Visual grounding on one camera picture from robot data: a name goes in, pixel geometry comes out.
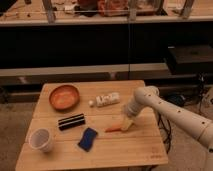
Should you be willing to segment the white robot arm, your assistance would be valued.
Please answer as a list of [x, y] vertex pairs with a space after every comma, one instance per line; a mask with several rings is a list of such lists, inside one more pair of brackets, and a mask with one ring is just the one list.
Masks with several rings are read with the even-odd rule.
[[159, 97], [155, 86], [138, 87], [130, 101], [124, 106], [124, 114], [133, 118], [145, 107], [151, 107], [173, 122], [207, 149], [213, 149], [213, 121], [181, 108]]

